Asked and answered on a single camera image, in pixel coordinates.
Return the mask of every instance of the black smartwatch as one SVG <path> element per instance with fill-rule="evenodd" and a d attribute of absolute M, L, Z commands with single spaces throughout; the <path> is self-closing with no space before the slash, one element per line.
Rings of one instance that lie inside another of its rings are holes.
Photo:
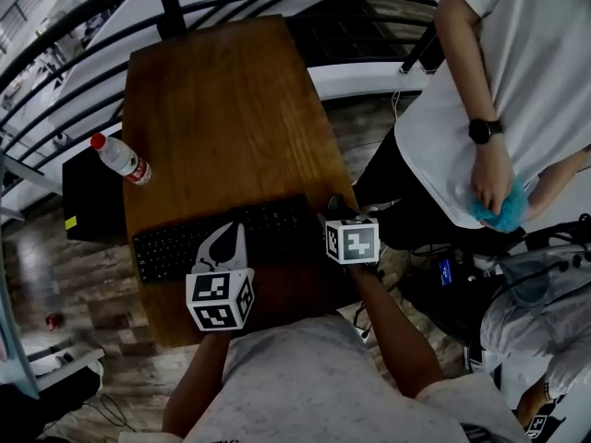
<path fill-rule="evenodd" d="M 502 133 L 501 122 L 487 122 L 485 120 L 475 119 L 470 122 L 468 134 L 476 144 L 487 144 L 493 135 Z"/>

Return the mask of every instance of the white t-shirt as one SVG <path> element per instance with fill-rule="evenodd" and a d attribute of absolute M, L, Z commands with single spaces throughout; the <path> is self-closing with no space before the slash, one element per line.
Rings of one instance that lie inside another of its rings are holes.
<path fill-rule="evenodd" d="M 525 184 L 591 144 L 591 0 L 465 0 L 514 173 Z M 446 63 L 400 117 L 404 160 L 450 220 L 480 228 L 467 205 L 476 148 Z"/>
<path fill-rule="evenodd" d="M 490 377 L 438 382 L 407 399 L 380 376 L 350 323 L 319 317 L 234 340 L 223 388 L 185 442 L 469 443 L 467 435 L 529 441 Z M 122 434 L 119 441 L 181 438 Z"/>

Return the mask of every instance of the staircase railing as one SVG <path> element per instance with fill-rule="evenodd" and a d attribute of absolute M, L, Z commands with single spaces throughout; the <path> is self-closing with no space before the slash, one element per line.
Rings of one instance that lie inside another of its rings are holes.
<path fill-rule="evenodd" d="M 83 3 L 82 5 L 76 7 L 74 10 L 66 14 L 62 19 L 60 19 L 52 27 L 50 27 L 44 34 L 42 34 L 39 38 L 32 42 L 0 75 L 0 93 L 3 93 L 4 90 L 9 86 L 9 84 L 23 70 L 25 70 L 29 66 L 29 64 L 31 64 L 40 54 L 42 54 L 48 48 L 53 47 L 57 41 L 66 36 L 74 28 L 85 23 L 95 15 L 102 13 L 104 10 L 112 8 L 113 6 L 117 6 L 124 1 L 125 0 L 88 0 L 87 2 Z M 15 114 L 23 106 L 25 106 L 26 103 L 28 103 L 35 95 L 39 94 L 49 84 L 53 83 L 54 81 L 62 77 L 67 71 L 71 70 L 73 67 L 77 66 L 82 61 L 92 58 L 94 55 L 100 53 L 102 50 L 113 45 L 114 43 L 119 42 L 132 34 L 135 34 L 139 31 L 145 30 L 150 27 L 156 27 L 162 39 L 180 36 L 189 31 L 197 30 L 199 27 L 201 27 L 203 24 L 207 22 L 211 22 L 212 17 L 218 14 L 226 6 L 235 2 L 242 2 L 237 8 L 231 10 L 228 14 L 224 15 L 222 18 L 215 22 L 215 24 L 221 24 L 225 21 L 228 21 L 231 18 L 236 17 L 240 12 L 247 10 L 249 7 L 253 6 L 253 4 L 258 2 L 259 0 L 203 0 L 185 6 L 181 6 L 179 4 L 179 0 L 161 1 L 164 9 L 162 14 L 146 18 L 143 21 L 140 21 L 127 28 L 120 30 L 119 32 L 103 39 L 102 41 L 94 43 L 93 45 L 89 46 L 83 53 L 76 55 L 70 61 L 58 67 L 53 73 L 48 74 L 47 77 L 41 83 L 39 83 L 34 89 L 27 93 L 19 102 L 17 102 L 8 111 L 4 118 L 0 120 L 0 130 L 6 133 L 4 127 L 11 120 L 11 118 L 15 116 Z M 270 0 L 262 6 L 253 7 L 253 9 L 249 13 L 247 13 L 245 18 L 254 18 L 257 15 L 259 15 L 262 11 L 268 10 L 269 8 L 277 5 L 277 3 L 279 3 L 280 1 L 282 0 Z M 436 5 L 436 3 L 433 0 L 400 1 L 412 2 L 415 4 L 425 6 Z M 193 24 L 187 27 L 184 16 L 200 10 L 209 11 L 207 11 Z M 431 22 L 416 18 L 402 18 L 382 15 L 295 15 L 293 17 L 287 17 L 286 19 L 290 18 L 294 20 L 302 18 L 311 18 L 318 20 L 365 20 L 380 23 L 404 23 L 405 25 L 413 25 L 420 28 L 426 28 L 426 32 L 423 38 L 419 40 L 412 38 L 389 38 L 383 40 L 389 44 L 415 44 L 415 50 L 413 50 L 408 56 L 376 56 L 367 58 L 348 58 L 338 61 L 339 64 L 367 61 L 396 61 L 403 62 L 404 70 L 408 70 L 416 62 L 418 57 L 423 53 L 425 47 L 427 47 L 427 44 L 430 43 L 430 41 L 432 40 L 432 36 L 434 35 L 434 29 L 432 28 Z M 371 39 L 369 38 L 349 39 L 349 41 L 351 42 L 369 42 L 370 40 Z M 15 147 L 15 145 L 17 145 L 17 143 L 19 143 L 23 139 L 23 137 L 29 134 L 43 120 L 47 119 L 48 116 L 55 113 L 63 106 L 71 103 L 80 95 L 88 92 L 89 90 L 94 89 L 104 81 L 125 72 L 127 70 L 127 67 L 128 61 L 125 61 L 124 63 L 121 63 L 117 66 L 109 68 L 108 70 L 105 70 L 99 76 L 87 81 L 83 85 L 70 91 L 66 96 L 62 97 L 52 106 L 44 110 L 35 119 L 30 121 L 19 132 L 17 132 L 17 134 L 14 137 L 12 137 L 12 139 L 9 140 L 9 142 L 5 145 L 3 149 L 5 158 L 11 158 L 10 151 Z M 87 140 L 91 137 L 93 133 L 103 131 L 108 127 L 121 123 L 121 109 L 123 98 L 124 92 L 119 91 L 106 98 L 103 98 L 102 100 L 98 100 L 92 106 L 74 115 L 69 120 L 62 123 L 60 126 L 57 126 L 50 133 L 47 133 L 45 136 L 40 138 L 37 142 L 33 143 L 28 149 L 25 150 L 25 152 L 20 154 L 14 160 L 15 162 L 18 162 L 19 165 L 18 174 L 14 173 L 18 176 L 18 178 L 11 185 L 6 186 L 4 188 L 3 195 L 7 193 L 10 189 L 18 185 L 23 178 L 39 185 L 40 183 L 38 182 L 38 177 L 39 175 L 42 175 L 42 173 L 39 170 L 45 164 L 47 164 L 50 161 L 53 161 L 61 154 L 65 153 L 68 150 L 71 150 L 72 148 L 76 147 L 79 143 Z M 56 149 L 53 153 L 44 157 L 44 159 L 42 159 L 39 162 L 36 162 L 32 166 L 27 166 L 23 163 L 29 158 L 31 154 L 38 152 L 39 148 L 44 146 L 46 143 L 50 142 L 51 139 L 56 135 L 63 133 L 65 130 L 75 125 L 79 121 L 87 118 L 88 116 L 99 112 L 104 107 L 107 107 L 117 102 L 120 102 L 120 104 L 118 105 L 117 110 L 114 112 L 113 116 L 111 116 L 108 120 L 97 125 L 93 129 L 90 129 L 84 134 L 69 140 L 65 146 Z"/>

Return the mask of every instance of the black railing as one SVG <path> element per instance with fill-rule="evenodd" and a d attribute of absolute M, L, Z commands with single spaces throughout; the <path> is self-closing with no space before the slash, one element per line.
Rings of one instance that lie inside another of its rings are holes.
<path fill-rule="evenodd" d="M 0 17 L 0 52 L 6 54 L 10 42 L 29 20 L 35 7 L 43 0 L 15 0 Z"/>
<path fill-rule="evenodd" d="M 48 48 L 51 48 L 55 42 L 63 38 L 67 35 L 70 31 L 76 28 L 78 25 L 81 25 L 94 17 L 95 15 L 102 13 L 105 9 L 111 8 L 113 6 L 121 4 L 125 0 L 88 0 L 84 4 L 78 6 L 73 11 L 65 15 L 61 20 L 55 23 L 51 28 L 49 28 L 44 34 L 42 34 L 37 40 L 35 40 L 29 47 L 27 47 L 11 64 L 10 66 L 4 71 L 2 75 L 0 75 L 0 93 L 4 92 L 4 90 L 8 87 L 11 81 L 16 78 L 31 62 L 33 62 L 41 53 L 46 51 Z M 9 120 L 20 110 L 22 109 L 27 102 L 29 102 L 35 95 L 37 95 L 41 90 L 46 88 L 49 84 L 56 81 L 58 78 L 63 76 L 67 71 L 72 69 L 74 66 L 79 64 L 80 62 L 92 57 L 93 55 L 99 53 L 103 49 L 115 44 L 122 39 L 135 34 L 141 30 L 145 30 L 150 27 L 156 27 L 163 39 L 176 36 L 179 34 L 183 34 L 190 30 L 198 29 L 205 23 L 213 23 L 213 24 L 220 24 L 224 23 L 225 21 L 230 20 L 231 18 L 238 17 L 241 12 L 247 11 L 251 6 L 256 4 L 260 0 L 205 0 L 200 1 L 197 3 L 192 3 L 185 6 L 180 6 L 178 0 L 162 0 L 163 1 L 163 8 L 164 12 L 161 15 L 157 15 L 151 18 L 147 18 L 144 21 L 135 23 L 123 30 L 120 30 L 116 34 L 105 38 L 104 40 L 97 42 L 91 46 L 89 46 L 83 53 L 78 54 L 76 57 L 71 59 L 69 62 L 66 62 L 61 67 L 58 67 L 55 72 L 48 74 L 44 81 L 38 84 L 35 89 L 31 90 L 28 94 L 26 94 L 19 102 L 17 102 L 7 113 L 7 115 L 0 120 L 0 129 L 4 130 L 4 126 L 9 122 Z M 277 3 L 282 0 L 270 0 L 264 3 L 261 6 L 256 6 L 252 10 L 250 10 L 245 18 L 253 18 L 265 10 L 273 7 Z M 406 2 L 412 2 L 415 4 L 421 4 L 425 6 L 435 6 L 436 3 L 433 0 L 402 0 Z M 242 2 L 241 5 L 237 6 L 236 8 L 232 9 L 229 13 L 222 15 L 218 18 L 217 21 L 212 21 L 212 18 L 220 13 L 226 6 L 236 3 Z M 198 18 L 192 25 L 188 28 L 185 24 L 185 15 L 191 14 L 196 11 L 200 10 L 209 10 L 203 16 Z M 374 23 L 403 23 L 405 25 L 414 25 L 420 28 L 426 28 L 427 36 L 429 36 L 432 31 L 431 27 L 429 26 L 429 21 L 424 21 L 415 18 L 401 18 L 401 17 L 390 17 L 390 16 L 383 16 L 383 15 L 295 15 L 293 17 L 287 18 L 292 19 L 293 21 L 298 20 L 342 20 L 342 21 L 366 21 L 366 22 L 374 22 Z M 371 43 L 376 41 L 374 38 L 345 38 L 345 39 L 332 39 L 332 40 L 323 40 L 320 39 L 322 42 L 350 42 L 353 44 L 356 43 Z M 429 38 L 423 37 L 419 39 L 413 38 L 389 38 L 384 37 L 380 38 L 381 42 L 386 44 L 418 44 L 420 42 L 424 42 L 426 40 L 430 40 Z M 410 53 L 410 56 L 407 55 L 396 55 L 396 56 L 360 56 L 360 57 L 347 57 L 343 59 L 335 59 L 331 61 L 332 64 L 346 64 L 352 62 L 367 62 L 367 61 L 400 61 L 404 62 L 405 67 L 411 66 L 418 58 L 418 56 L 423 52 L 421 48 L 415 49 L 413 52 Z M 83 93 L 95 88 L 99 84 L 103 83 L 104 81 L 122 74 L 127 70 L 128 61 L 125 61 L 122 64 L 117 66 L 111 67 L 110 69 L 104 71 L 99 76 L 93 78 L 92 80 L 87 81 L 80 87 L 70 91 L 66 96 L 62 97 L 58 100 L 54 105 L 47 108 L 43 113 L 39 114 L 34 120 L 28 123 L 22 130 L 20 130 L 4 147 L 4 152 L 7 153 L 11 150 L 19 141 L 23 139 L 31 130 L 33 130 L 41 121 L 46 119 L 49 115 L 55 113 L 57 110 L 65 106 L 66 104 L 74 101 L 77 97 L 82 95 Z M 70 128 L 71 126 L 78 123 L 80 120 L 90 116 L 91 114 L 95 114 L 101 109 L 112 105 L 113 103 L 117 103 L 122 101 L 124 97 L 124 92 L 120 91 L 110 97 L 105 98 L 102 101 L 94 103 L 91 107 L 86 108 L 79 114 L 74 115 L 70 119 L 66 120 L 60 126 L 57 126 L 54 130 L 50 133 L 43 136 L 37 142 L 33 143 L 32 146 L 28 147 L 24 153 L 18 156 L 19 161 L 25 161 L 29 156 L 36 152 L 38 148 L 42 147 L 46 143 L 48 143 L 55 135 L 63 133 L 64 130 Z M 80 142 L 85 141 L 88 139 L 92 133 L 102 131 L 109 126 L 114 126 L 117 123 L 121 122 L 121 109 L 122 105 L 119 104 L 109 118 L 108 121 L 102 123 L 99 126 L 87 131 L 81 136 L 77 138 L 71 139 L 64 147 L 61 147 L 54 151 L 51 155 L 45 157 L 42 161 L 37 162 L 35 165 L 31 166 L 33 169 L 39 169 L 43 167 L 47 162 L 54 160 L 57 156 L 63 154 L 64 152 L 68 151 L 69 149 L 73 148 L 74 146 L 78 145 Z M 4 192 L 7 192 L 10 188 L 13 188 L 20 179 L 18 179 L 15 183 L 11 186 L 5 188 Z"/>

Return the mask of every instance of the gray t-shirt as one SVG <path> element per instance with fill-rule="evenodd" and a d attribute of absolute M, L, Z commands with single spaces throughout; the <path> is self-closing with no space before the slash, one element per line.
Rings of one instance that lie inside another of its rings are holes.
<path fill-rule="evenodd" d="M 488 376 L 442 381 L 407 399 L 380 376 L 349 322 L 319 317 L 233 341 L 223 389 L 185 441 L 461 443 L 470 441 L 465 428 L 473 441 L 529 441 Z"/>

